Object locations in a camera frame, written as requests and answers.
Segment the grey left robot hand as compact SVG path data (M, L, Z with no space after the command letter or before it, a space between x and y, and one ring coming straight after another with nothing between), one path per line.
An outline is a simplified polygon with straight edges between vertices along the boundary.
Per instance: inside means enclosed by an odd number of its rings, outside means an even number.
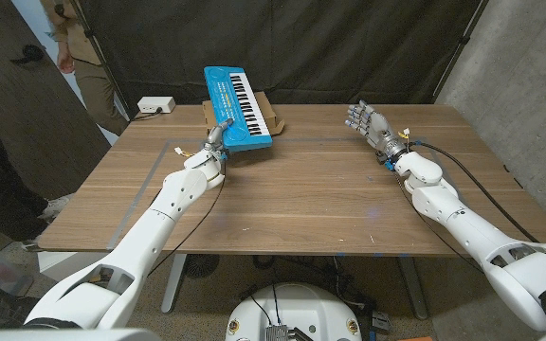
M222 123L214 126L204 142L204 149L212 152L219 158L225 158L225 152L223 151L223 131L233 123L232 118L224 120Z

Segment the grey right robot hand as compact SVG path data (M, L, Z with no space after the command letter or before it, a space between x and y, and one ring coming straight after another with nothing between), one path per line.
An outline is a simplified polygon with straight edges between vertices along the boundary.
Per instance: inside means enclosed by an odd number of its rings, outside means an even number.
M366 137L367 142L376 149L380 164L394 165L408 152L406 144L392 130L385 117L363 100L349 106L345 124Z

